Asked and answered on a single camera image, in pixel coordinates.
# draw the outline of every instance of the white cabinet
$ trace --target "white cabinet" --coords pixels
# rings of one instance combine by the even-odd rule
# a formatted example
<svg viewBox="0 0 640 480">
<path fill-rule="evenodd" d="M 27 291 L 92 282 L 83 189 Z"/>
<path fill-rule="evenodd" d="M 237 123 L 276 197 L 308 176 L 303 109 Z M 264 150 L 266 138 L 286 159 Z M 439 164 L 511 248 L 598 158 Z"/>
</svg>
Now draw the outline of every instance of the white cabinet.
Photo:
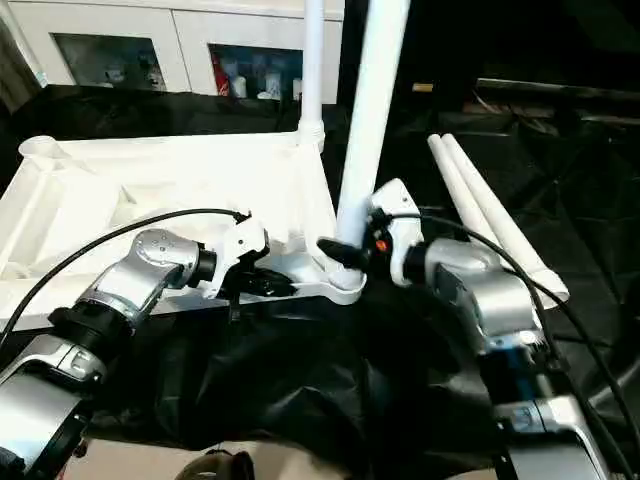
<svg viewBox="0 0 640 480">
<path fill-rule="evenodd" d="M 9 3 L 49 83 L 297 98 L 304 0 Z M 325 0 L 323 102 L 338 89 L 344 0 Z"/>
<path fill-rule="evenodd" d="M 278 99 L 295 96 L 294 83 L 302 78 L 304 19 L 184 11 L 173 16 L 194 92 L 218 94 L 222 74 L 232 94 L 234 79 L 241 77 L 248 97 L 262 92 L 273 98 L 274 90 Z M 324 26 L 322 100 L 335 103 L 342 23 Z"/>
<path fill-rule="evenodd" d="M 170 10 L 10 5 L 50 83 L 191 90 Z"/>
</svg>

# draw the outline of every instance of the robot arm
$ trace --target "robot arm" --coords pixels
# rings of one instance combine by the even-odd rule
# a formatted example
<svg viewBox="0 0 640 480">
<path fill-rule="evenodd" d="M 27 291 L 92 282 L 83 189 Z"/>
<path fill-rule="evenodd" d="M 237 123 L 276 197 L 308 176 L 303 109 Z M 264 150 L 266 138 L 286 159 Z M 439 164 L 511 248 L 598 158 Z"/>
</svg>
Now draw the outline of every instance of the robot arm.
<svg viewBox="0 0 640 480">
<path fill-rule="evenodd" d="M 251 218 L 213 247 L 166 230 L 143 231 L 73 307 L 50 315 L 51 334 L 36 337 L 0 372 L 0 479 L 55 478 L 90 421 L 109 363 L 165 288 L 204 280 L 213 298 L 234 265 L 268 252 L 265 231 Z"/>
<path fill-rule="evenodd" d="M 426 244 L 418 218 L 390 220 L 419 214 L 399 180 L 383 186 L 371 204 L 362 250 L 326 239 L 318 245 L 348 268 L 383 271 L 399 286 L 423 285 L 457 312 L 504 438 L 499 477 L 610 478 L 524 282 L 484 246 L 450 239 Z"/>
</svg>

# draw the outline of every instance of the white pole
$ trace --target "white pole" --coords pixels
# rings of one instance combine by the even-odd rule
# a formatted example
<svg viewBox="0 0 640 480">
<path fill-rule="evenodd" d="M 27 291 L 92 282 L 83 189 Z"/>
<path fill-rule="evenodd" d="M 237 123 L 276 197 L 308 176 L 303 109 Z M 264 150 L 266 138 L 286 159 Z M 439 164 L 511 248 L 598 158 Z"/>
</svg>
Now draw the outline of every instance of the white pole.
<svg viewBox="0 0 640 480">
<path fill-rule="evenodd" d="M 491 230 L 498 237 L 502 247 L 518 262 L 529 276 L 536 282 L 544 285 L 563 301 L 569 299 L 569 290 L 562 282 L 558 274 L 550 270 L 542 261 L 538 252 L 529 243 L 527 237 L 513 221 L 509 212 L 504 208 L 500 199 L 493 193 L 491 187 L 475 165 L 471 162 L 458 141 L 451 134 L 444 135 L 442 141 L 449 149 L 449 153 L 458 171 L 464 178 L 469 190 L 473 194 L 482 210 L 485 218 L 491 226 Z M 540 298 L 545 308 L 553 308 L 555 302 L 540 293 Z"/>
<path fill-rule="evenodd" d="M 338 207 L 338 240 L 355 246 L 362 244 L 375 188 L 410 5 L 411 0 L 369 2 Z M 349 288 L 361 278 L 356 272 L 345 271 L 332 281 Z"/>
<path fill-rule="evenodd" d="M 302 59 L 301 141 L 315 141 L 322 151 L 322 59 L 324 50 L 324 0 L 305 0 L 305 40 Z"/>
<path fill-rule="evenodd" d="M 458 171 L 458 167 L 451 158 L 449 150 L 440 138 L 440 135 L 430 135 L 427 143 L 429 144 L 431 153 L 433 153 L 433 158 L 436 160 L 447 190 L 449 190 L 449 195 L 451 195 L 458 215 L 460 215 L 462 219 L 462 223 L 474 232 L 487 237 L 493 243 L 499 245 L 500 242 L 498 242 L 493 230 L 491 230 L 487 219 L 484 218 L 480 206 Z M 471 241 L 473 243 L 479 243 L 473 238 Z"/>
</svg>

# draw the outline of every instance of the black table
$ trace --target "black table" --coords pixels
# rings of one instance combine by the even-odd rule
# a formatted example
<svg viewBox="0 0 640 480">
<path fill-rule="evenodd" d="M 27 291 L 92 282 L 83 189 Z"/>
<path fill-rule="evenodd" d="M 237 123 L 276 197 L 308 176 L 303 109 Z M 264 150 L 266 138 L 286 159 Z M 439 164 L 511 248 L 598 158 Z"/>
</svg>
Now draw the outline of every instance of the black table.
<svg viewBox="0 0 640 480">
<path fill-rule="evenodd" d="M 323 162 L 337 203 L 348 119 L 336 107 L 324 113 Z M 273 102 L 48 87 L 2 132 L 13 143 L 4 143 L 0 182 L 18 164 L 17 142 L 34 135 L 271 132 L 294 130 L 297 119 L 295 105 Z M 395 112 L 378 184 L 400 177 L 418 204 L 455 218 L 426 144 L 434 131 L 457 135 L 565 280 L 640 420 L 637 130 L 576 123 L 540 133 L 509 116 Z M 450 235 L 424 227 L 428 238 Z M 240 321 L 227 318 L 218 309 L 150 319 L 111 376 L 92 434 L 191 449 L 272 439 L 379 478 L 445 477 L 488 465 L 496 451 L 486 391 L 458 322 L 423 291 L 371 281 L 350 307 L 301 299 L 243 306 Z M 574 376 L 628 448 L 593 360 L 560 314 L 552 320 Z M 32 335 L 14 334 L 14 350 Z"/>
</svg>

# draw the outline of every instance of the white dish rack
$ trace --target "white dish rack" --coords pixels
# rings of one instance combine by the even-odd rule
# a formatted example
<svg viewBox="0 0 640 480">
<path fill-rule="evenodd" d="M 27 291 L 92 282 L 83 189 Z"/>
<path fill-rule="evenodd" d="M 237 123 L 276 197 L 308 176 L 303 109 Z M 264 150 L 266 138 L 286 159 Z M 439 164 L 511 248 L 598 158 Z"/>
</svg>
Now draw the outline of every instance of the white dish rack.
<svg viewBox="0 0 640 480">
<path fill-rule="evenodd" d="M 335 235 L 335 214 L 318 146 L 300 144 L 297 133 L 67 142 L 34 137 L 20 153 L 24 160 L 0 200 L 0 319 L 11 315 L 42 275 L 89 241 L 136 220 L 189 208 L 250 212 L 269 235 L 271 255 L 262 266 L 289 275 L 300 296 L 352 301 L 328 284 L 322 268 L 315 243 Z M 233 222 L 194 215 L 161 226 L 208 243 Z M 18 329 L 48 326 L 46 315 L 72 305 L 97 274 L 127 253 L 135 234 L 71 264 L 36 296 Z M 243 297 L 256 300 L 264 299 Z M 187 288 L 168 291 L 154 312 L 221 304 Z"/>
</svg>

